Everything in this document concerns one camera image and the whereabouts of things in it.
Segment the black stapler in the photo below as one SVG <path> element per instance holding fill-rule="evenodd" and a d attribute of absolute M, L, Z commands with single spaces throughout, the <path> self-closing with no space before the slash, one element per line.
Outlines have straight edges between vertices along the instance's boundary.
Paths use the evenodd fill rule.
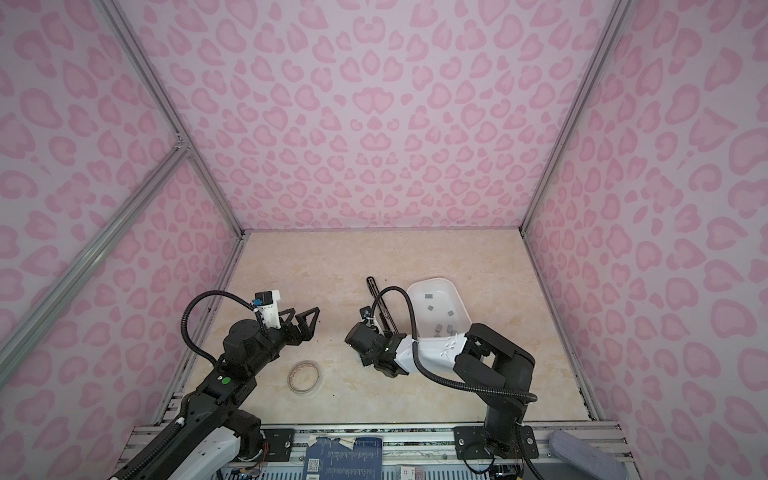
<path fill-rule="evenodd" d="M 368 276 L 366 278 L 366 284 L 367 284 L 369 293 L 373 296 L 374 305 L 378 311 L 380 323 L 383 330 L 386 332 L 398 333 L 399 329 L 395 324 L 386 303 L 384 302 L 383 298 L 380 296 L 380 289 L 378 288 L 375 278 L 373 276 Z"/>

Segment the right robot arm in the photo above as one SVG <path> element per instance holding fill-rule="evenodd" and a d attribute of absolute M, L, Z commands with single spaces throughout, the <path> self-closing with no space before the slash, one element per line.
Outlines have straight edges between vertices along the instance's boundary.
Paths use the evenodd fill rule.
<path fill-rule="evenodd" d="M 409 334 L 375 324 L 383 297 L 390 292 L 405 300 Z M 477 449 L 490 458 L 529 454 L 523 420 L 528 406 L 538 400 L 531 392 L 535 359 L 529 352 L 481 323 L 449 337 L 424 336 L 412 299 L 398 286 L 384 288 L 360 316 L 344 342 L 363 366 L 389 378 L 418 373 L 444 389 L 476 395 L 486 405 Z"/>

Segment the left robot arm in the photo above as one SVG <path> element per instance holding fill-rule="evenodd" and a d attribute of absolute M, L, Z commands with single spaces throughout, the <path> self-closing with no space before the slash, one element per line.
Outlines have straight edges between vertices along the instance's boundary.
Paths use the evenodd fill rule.
<path fill-rule="evenodd" d="M 223 297 L 251 314 L 234 323 L 215 358 L 192 340 L 189 317 L 202 300 Z M 257 386 L 256 376 L 277 360 L 287 346 L 310 341 L 320 309 L 298 313 L 279 310 L 277 291 L 259 292 L 251 301 L 224 290 L 209 290 L 185 308 L 180 331 L 185 345 L 211 363 L 202 382 L 186 394 L 177 415 L 114 479 L 212 479 L 231 461 L 261 461 L 267 457 L 261 420 L 241 409 Z"/>

